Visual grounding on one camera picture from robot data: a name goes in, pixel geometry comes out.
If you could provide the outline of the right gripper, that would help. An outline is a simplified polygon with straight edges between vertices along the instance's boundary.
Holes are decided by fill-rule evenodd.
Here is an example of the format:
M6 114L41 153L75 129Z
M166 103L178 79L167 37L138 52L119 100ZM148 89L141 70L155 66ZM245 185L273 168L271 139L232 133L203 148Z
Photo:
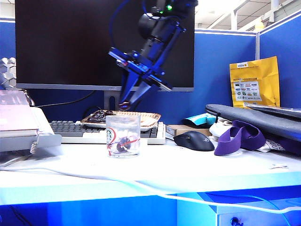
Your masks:
M167 91L173 87L162 78L165 71L161 66L165 62L169 51L173 47L173 41L160 42L159 40L147 40L146 48L140 52L132 51L125 53L117 48L111 48L109 55L116 59L116 64L123 71L122 88L119 96L119 105L132 105L151 89L151 85L156 85ZM130 96L133 86L141 82L138 89Z

